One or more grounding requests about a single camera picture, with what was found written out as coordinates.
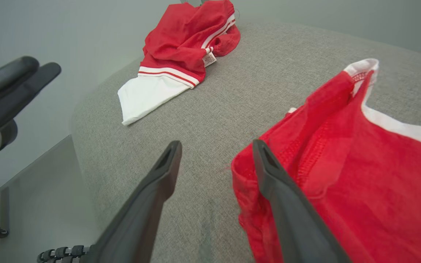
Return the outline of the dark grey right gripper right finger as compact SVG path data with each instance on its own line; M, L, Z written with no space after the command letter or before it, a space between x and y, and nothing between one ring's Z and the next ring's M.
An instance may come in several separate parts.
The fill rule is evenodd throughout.
M253 141L260 193L269 201L284 263L350 263L350 258L269 146Z

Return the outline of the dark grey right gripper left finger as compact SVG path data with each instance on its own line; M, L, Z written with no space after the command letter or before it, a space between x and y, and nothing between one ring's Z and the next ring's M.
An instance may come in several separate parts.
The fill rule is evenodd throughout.
M164 203L177 183L182 143L172 141L97 243L87 263L150 263Z

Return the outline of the red t-shirt with white sleeves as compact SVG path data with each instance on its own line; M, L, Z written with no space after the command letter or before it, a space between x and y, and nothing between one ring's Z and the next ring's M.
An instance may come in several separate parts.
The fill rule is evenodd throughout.
M232 52L240 42L230 0L194 7L169 5L147 35L137 77L117 94L122 124L128 126L204 81L206 67Z

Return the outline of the red garment with white trim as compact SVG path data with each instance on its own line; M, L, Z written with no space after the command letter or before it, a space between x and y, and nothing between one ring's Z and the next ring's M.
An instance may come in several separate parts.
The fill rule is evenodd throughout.
M313 92L264 133L264 141L350 258L421 263L421 126L367 106L379 61L364 59ZM232 161L232 178L257 263L284 263L253 143Z

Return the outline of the white table top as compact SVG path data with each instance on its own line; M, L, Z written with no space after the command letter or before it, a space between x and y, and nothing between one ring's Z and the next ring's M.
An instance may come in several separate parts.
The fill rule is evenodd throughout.
M254 263L238 222L231 162L251 141L299 107L351 63L380 62L367 104L421 126L421 53L297 24L239 19L236 49L205 80L130 126L117 91L142 57L77 105L71 130L83 180L103 232L166 146L183 155L175 191L163 206L152 262Z

